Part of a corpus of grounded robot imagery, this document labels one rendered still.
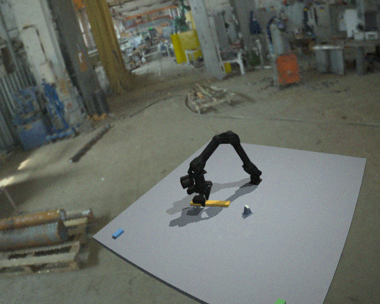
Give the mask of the green cube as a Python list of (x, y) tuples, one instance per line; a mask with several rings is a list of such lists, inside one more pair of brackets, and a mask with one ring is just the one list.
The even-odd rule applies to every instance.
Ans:
[(286, 304), (286, 301), (278, 298), (275, 304)]

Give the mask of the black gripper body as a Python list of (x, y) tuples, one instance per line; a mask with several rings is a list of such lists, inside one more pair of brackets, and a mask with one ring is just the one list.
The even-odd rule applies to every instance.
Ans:
[(194, 187), (197, 188), (199, 195), (195, 195), (193, 198), (194, 204), (203, 204), (205, 202), (204, 194), (207, 192), (209, 186), (212, 187), (211, 181), (205, 181), (203, 184), (197, 185), (195, 184)]

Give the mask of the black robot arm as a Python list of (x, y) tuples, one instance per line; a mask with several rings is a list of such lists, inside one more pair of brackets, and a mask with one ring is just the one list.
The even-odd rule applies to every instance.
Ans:
[(182, 188), (188, 188), (187, 194), (193, 194), (195, 192), (198, 193), (198, 190), (194, 187), (194, 185), (200, 185), (205, 182), (204, 174), (207, 172), (204, 170), (204, 167), (206, 165), (206, 161), (220, 144), (231, 144), (234, 147), (237, 154), (243, 161), (242, 168), (251, 175), (249, 184), (259, 185), (262, 181), (262, 179), (260, 179), (262, 172), (250, 161), (244, 152), (239, 136), (233, 131), (228, 130), (227, 132), (214, 136), (203, 152), (189, 164), (188, 175), (180, 177)]

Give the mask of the yellow bar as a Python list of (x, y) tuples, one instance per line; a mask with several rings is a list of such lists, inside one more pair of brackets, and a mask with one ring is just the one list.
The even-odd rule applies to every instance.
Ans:
[[(201, 205), (201, 204), (194, 204), (193, 201), (191, 201), (191, 205)], [(223, 207), (229, 207), (230, 201), (208, 201), (206, 200), (205, 206), (223, 206)]]

